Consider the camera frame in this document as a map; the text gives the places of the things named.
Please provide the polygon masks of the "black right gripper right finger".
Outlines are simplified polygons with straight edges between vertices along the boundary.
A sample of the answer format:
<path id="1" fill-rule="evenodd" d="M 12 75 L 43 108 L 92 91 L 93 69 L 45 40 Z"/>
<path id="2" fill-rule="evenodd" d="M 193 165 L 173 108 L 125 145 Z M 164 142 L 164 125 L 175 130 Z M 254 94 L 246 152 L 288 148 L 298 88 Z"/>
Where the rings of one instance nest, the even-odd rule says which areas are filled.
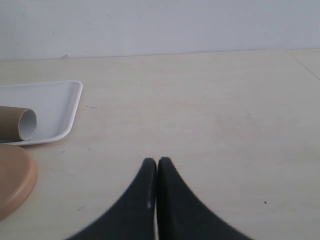
<path id="1" fill-rule="evenodd" d="M 157 226 L 160 240 L 249 240 L 208 209 L 169 157 L 158 162 Z"/>

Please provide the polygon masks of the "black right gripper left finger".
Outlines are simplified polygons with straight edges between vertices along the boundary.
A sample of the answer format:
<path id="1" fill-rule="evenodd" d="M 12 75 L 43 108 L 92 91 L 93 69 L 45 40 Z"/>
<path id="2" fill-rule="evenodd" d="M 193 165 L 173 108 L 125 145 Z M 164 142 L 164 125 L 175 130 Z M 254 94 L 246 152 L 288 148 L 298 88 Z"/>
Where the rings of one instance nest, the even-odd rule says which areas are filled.
<path id="1" fill-rule="evenodd" d="M 121 197 L 71 240 L 154 240 L 157 164 L 142 161 L 139 171 Z"/>

